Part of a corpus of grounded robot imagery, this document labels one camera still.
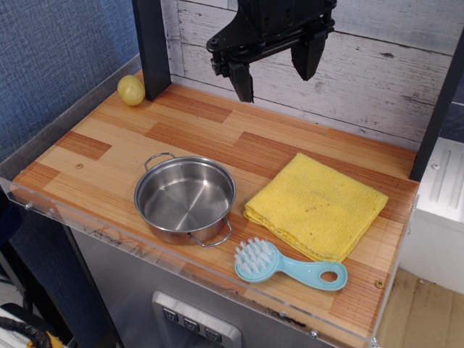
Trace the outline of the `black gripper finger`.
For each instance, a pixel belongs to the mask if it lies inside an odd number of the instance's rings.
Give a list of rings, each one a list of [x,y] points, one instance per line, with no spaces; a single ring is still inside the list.
[[[309,80],[315,74],[323,54],[326,32],[307,33],[291,47],[291,60],[302,80]]]
[[[241,102],[253,103],[253,81],[249,72],[249,64],[229,62],[229,79]]]

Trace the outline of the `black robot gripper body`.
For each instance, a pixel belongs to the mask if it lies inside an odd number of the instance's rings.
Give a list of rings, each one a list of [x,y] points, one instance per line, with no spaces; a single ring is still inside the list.
[[[239,1],[235,17],[207,42],[215,74],[229,62],[251,64],[287,49],[307,33],[334,31],[336,1]]]

